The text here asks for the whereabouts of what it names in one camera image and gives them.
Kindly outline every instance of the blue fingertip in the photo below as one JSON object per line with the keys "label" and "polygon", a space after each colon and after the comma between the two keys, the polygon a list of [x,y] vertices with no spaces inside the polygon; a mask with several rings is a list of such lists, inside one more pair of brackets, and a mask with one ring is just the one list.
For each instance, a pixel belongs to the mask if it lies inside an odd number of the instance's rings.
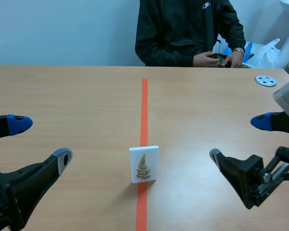
{"label": "blue fingertip", "polygon": [[257,116],[251,119],[250,123],[258,129],[266,130],[266,131],[273,131],[271,125],[271,112],[266,113],[263,116]]}
{"label": "blue fingertip", "polygon": [[27,116],[24,116],[21,120],[18,120],[14,115],[8,115],[7,122],[11,136],[15,136],[22,131],[27,131],[33,125],[32,119]]}

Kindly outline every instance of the wristwatch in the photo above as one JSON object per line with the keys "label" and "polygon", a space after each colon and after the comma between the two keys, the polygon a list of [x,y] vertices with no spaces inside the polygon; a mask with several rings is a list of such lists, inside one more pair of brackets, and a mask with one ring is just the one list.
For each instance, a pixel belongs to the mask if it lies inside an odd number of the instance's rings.
{"label": "wristwatch", "polygon": [[241,48],[235,48],[232,52],[234,52],[234,51],[241,52],[243,55],[245,54],[245,51]]}

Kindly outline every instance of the hand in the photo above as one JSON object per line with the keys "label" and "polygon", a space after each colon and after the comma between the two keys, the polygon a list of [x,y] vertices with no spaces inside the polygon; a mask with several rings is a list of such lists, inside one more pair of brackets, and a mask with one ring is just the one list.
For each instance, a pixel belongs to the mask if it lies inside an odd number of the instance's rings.
{"label": "hand", "polygon": [[214,55],[214,52],[204,52],[194,56],[193,67],[217,67],[219,59],[212,59],[208,56]]}
{"label": "hand", "polygon": [[242,66],[243,57],[244,55],[241,52],[234,51],[227,56],[222,65],[225,66],[229,61],[231,61],[231,68],[240,68]]}

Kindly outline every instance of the plant illustration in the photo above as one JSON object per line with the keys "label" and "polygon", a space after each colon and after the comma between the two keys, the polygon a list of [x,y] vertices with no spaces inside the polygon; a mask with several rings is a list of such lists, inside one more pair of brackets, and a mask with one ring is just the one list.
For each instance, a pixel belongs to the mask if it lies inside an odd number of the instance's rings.
{"label": "plant illustration", "polygon": [[140,180],[146,180],[148,179],[151,175],[149,173],[151,172],[151,169],[145,165],[145,154],[141,158],[139,165],[138,165],[138,170],[137,170],[137,178],[140,178]]}

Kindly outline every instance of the wooden table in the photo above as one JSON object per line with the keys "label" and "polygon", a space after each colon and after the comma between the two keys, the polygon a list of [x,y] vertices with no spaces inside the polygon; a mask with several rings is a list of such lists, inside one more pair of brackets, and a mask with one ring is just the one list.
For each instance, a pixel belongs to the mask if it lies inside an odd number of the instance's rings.
{"label": "wooden table", "polygon": [[[255,82],[267,74],[273,88]],[[253,128],[281,109],[273,92],[283,70],[0,66],[0,115],[34,126],[0,139],[0,170],[44,161],[69,147],[74,159],[40,201],[25,230],[134,231],[137,185],[128,148],[139,146],[142,78],[149,78],[149,145],[160,146],[148,185],[148,231],[289,231],[289,182],[247,210],[209,158],[212,148],[265,163],[289,135]]]}

